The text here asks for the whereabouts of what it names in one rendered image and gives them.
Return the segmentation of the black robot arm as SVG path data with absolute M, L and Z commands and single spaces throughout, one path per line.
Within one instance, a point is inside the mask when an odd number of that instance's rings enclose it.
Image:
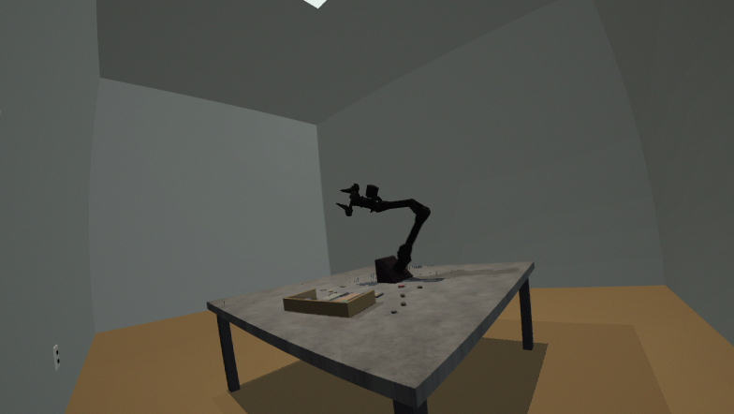
M 414 199 L 384 201 L 380 199 L 379 196 L 377 196 L 378 189 L 379 188 L 375 185 L 367 185 L 367 188 L 366 188 L 367 198 L 365 198 L 363 202 L 364 208 L 371 209 L 371 212 L 376 211 L 377 213 L 380 213 L 388 209 L 409 207 L 416 214 L 416 223 L 411 230 L 411 233 L 406 241 L 406 244 L 403 244 L 400 247 L 399 252 L 397 252 L 398 261 L 395 265 L 391 266 L 396 274 L 404 274 L 405 267 L 411 261 L 410 255 L 412 251 L 412 244 L 416 240 L 418 236 L 418 232 L 422 224 L 426 221 L 426 219 L 431 214 L 431 211 L 428 207 L 424 207 L 422 204 L 418 203 Z M 352 204 L 359 204 L 360 203 L 359 199 L 361 198 L 361 196 L 358 191 L 352 191 L 349 198 L 351 199 L 350 202 Z

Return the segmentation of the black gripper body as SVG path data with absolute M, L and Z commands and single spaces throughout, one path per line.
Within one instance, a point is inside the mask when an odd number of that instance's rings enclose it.
M 359 190 L 360 190 L 360 187 L 359 187 L 359 185 L 358 185 L 358 184 L 354 184 L 354 185 L 353 185 L 353 187 L 352 187 L 352 191 L 358 191 L 358 192 L 359 192 Z M 364 199 L 365 199 L 365 198 L 364 198 L 363 196 L 361 196 L 361 198 L 359 199 L 359 202 L 360 202 L 359 204 L 352 204 L 352 203 L 350 202 L 349 206 L 348 206 L 348 207 L 346 207 L 346 210 L 345 210 L 345 214 L 346 214 L 346 216 L 351 216 L 351 215 L 352 215 L 352 212 L 353 212 L 352 206 L 353 206 L 353 205 L 354 205 L 354 206 L 359 206 L 359 207 L 361 207 L 361 208 L 362 208 L 362 207 L 363 207 L 363 202 L 364 202 Z

